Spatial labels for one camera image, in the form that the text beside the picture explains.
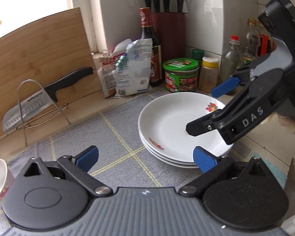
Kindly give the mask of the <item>red label oil bottle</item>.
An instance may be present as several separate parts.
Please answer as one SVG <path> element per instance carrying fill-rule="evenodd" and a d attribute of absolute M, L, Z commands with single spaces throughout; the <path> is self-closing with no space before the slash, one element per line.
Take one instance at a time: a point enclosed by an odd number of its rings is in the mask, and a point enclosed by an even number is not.
<path fill-rule="evenodd" d="M 260 56 L 273 52 L 276 48 L 273 38 L 263 23 L 248 18 L 247 34 L 243 46 L 243 63 L 247 64 Z"/>

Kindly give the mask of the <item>bamboo cutting board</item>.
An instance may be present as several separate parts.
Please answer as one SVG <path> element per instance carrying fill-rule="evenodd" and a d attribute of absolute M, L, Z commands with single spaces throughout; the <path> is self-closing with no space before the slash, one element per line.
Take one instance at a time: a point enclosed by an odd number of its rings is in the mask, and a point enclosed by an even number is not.
<path fill-rule="evenodd" d="M 4 114 L 42 86 L 84 67 L 95 67 L 79 8 L 28 23 L 0 38 L 0 137 Z"/>

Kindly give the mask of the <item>stained white plate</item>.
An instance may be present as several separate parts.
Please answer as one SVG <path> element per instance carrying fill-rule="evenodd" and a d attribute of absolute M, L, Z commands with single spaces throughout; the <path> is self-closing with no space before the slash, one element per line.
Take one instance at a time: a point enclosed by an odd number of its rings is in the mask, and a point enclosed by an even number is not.
<path fill-rule="evenodd" d="M 193 150 L 200 146 L 215 156 L 227 154 L 227 145 L 217 130 L 191 136 L 186 125 L 225 104 L 200 93 L 163 95 L 147 104 L 138 118 L 138 131 L 145 143 L 159 155 L 183 163 L 193 163 Z"/>

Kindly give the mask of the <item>white blue clipped bag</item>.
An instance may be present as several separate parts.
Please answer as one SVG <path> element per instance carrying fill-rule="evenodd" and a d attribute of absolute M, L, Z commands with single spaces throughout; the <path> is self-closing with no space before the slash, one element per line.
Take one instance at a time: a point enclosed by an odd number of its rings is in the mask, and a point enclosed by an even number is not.
<path fill-rule="evenodd" d="M 150 88 L 151 54 L 150 38 L 132 41 L 116 63 L 112 72 L 115 79 L 115 98 L 147 92 Z"/>

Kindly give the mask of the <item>small green cap jar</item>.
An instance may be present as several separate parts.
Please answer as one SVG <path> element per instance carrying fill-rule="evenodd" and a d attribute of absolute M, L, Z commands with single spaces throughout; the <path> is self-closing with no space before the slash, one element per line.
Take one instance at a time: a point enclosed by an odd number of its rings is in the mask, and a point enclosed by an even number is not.
<path fill-rule="evenodd" d="M 205 56 L 205 51 L 200 49 L 192 50 L 192 58 L 197 61 L 202 61 L 202 58 Z"/>

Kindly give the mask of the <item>white fruit plate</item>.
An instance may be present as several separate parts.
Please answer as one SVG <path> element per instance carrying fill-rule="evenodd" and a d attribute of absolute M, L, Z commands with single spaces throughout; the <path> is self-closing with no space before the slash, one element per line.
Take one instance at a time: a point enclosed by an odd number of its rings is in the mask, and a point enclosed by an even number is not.
<path fill-rule="evenodd" d="M 196 169 L 198 168 L 197 165 L 186 165 L 186 164 L 178 164 L 176 162 L 172 162 L 172 161 L 168 161 L 164 158 L 162 158 L 161 156 L 157 155 L 155 151 L 153 151 L 148 144 L 146 144 L 145 142 L 142 142 L 143 146 L 148 150 L 149 153 L 151 153 L 154 157 L 156 157 L 157 159 L 161 160 L 162 162 L 169 164 L 171 166 L 175 166 L 175 167 L 179 167 L 179 168 L 186 168 L 186 169 Z"/>
<path fill-rule="evenodd" d="M 140 136 L 141 142 L 145 142 L 146 144 L 148 144 L 148 143 L 143 139 L 143 136 L 141 135 L 141 133 L 139 133 L 139 136 Z M 160 155 L 158 152 L 156 152 L 156 154 L 159 155 L 159 156 L 161 156 L 162 158 L 168 160 L 168 161 L 176 162 L 176 163 L 178 163 L 178 164 L 186 164 L 186 165 L 191 165 L 191 164 L 193 164 L 193 165 L 195 165 L 194 162 L 181 162 L 181 161 L 176 161 L 176 160 L 173 160 L 173 159 L 167 158 L 167 157 L 165 157 L 165 156 L 162 156 L 162 155 Z"/>

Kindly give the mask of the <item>grey teal checked towel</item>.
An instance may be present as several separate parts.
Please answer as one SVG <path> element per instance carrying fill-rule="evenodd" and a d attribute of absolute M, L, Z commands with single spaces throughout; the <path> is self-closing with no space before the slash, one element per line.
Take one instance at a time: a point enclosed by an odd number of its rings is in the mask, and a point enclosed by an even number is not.
<path fill-rule="evenodd" d="M 31 157 L 53 161 L 96 146 L 99 160 L 90 174 L 111 188 L 180 188 L 199 177 L 200 170 L 174 167 L 152 156 L 143 146 L 137 127 L 141 110 L 165 94 L 161 87 L 122 99 L 92 94 L 69 106 L 69 117 L 82 117 L 81 122 L 69 126 L 62 117 L 56 117 L 26 134 L 16 131 L 0 140 L 0 159 L 16 176 Z"/>

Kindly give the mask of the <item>red white clipped bag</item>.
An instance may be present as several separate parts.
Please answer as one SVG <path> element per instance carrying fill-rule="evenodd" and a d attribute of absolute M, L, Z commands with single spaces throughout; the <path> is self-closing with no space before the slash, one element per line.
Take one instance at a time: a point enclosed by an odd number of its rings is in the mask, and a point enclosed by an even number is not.
<path fill-rule="evenodd" d="M 131 39 L 124 40 L 117 44 L 111 53 L 104 50 L 102 56 L 95 60 L 97 74 L 105 98 L 115 95 L 116 83 L 112 72 L 116 69 L 117 61 L 125 54 L 126 48 L 131 42 Z"/>

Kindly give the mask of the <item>dark red knife block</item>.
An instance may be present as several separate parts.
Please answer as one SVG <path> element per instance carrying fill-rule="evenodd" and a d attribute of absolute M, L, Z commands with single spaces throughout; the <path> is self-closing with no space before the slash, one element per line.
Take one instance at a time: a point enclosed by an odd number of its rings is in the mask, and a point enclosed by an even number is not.
<path fill-rule="evenodd" d="M 147 7 L 154 9 L 151 19 L 154 31 L 160 40 L 162 61 L 185 57 L 184 0 L 176 0 L 177 10 L 174 12 L 170 11 L 171 0 L 144 1 Z"/>

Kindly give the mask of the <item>yellow cap spice jar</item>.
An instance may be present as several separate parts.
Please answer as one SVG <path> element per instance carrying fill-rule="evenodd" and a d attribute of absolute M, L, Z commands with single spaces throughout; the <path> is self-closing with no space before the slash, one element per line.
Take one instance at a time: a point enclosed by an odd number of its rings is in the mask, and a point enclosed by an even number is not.
<path fill-rule="evenodd" d="M 204 56 L 199 77 L 199 89 L 203 92 L 211 92 L 218 82 L 218 59 Z"/>

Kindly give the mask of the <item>green lid sauce jar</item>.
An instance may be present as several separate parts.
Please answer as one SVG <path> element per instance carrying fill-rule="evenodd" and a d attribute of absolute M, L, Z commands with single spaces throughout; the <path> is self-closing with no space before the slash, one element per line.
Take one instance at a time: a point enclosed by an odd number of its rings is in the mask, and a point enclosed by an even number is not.
<path fill-rule="evenodd" d="M 166 88 L 172 93 L 194 92 L 198 86 L 199 63 L 195 59 L 171 59 L 162 64 Z"/>

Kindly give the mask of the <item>black handled kitchen knife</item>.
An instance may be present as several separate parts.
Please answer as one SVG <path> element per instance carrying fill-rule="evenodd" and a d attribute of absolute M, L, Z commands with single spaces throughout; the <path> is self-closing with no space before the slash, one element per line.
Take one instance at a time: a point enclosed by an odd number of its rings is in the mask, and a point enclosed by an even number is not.
<path fill-rule="evenodd" d="M 2 131 L 8 133 L 21 126 L 22 123 L 28 122 L 31 118 L 58 101 L 56 97 L 58 90 L 73 86 L 84 77 L 93 73 L 92 67 L 80 68 L 22 100 L 20 104 L 15 105 L 5 113 L 2 120 Z"/>

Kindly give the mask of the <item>glass bottle red cap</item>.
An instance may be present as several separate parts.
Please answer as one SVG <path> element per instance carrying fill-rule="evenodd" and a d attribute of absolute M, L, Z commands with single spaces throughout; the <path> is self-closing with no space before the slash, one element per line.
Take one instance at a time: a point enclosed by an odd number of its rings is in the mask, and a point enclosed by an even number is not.
<path fill-rule="evenodd" d="M 229 40 L 229 47 L 223 52 L 219 72 L 219 83 L 226 81 L 233 75 L 236 69 L 242 66 L 242 54 L 239 50 L 239 37 L 232 35 Z"/>

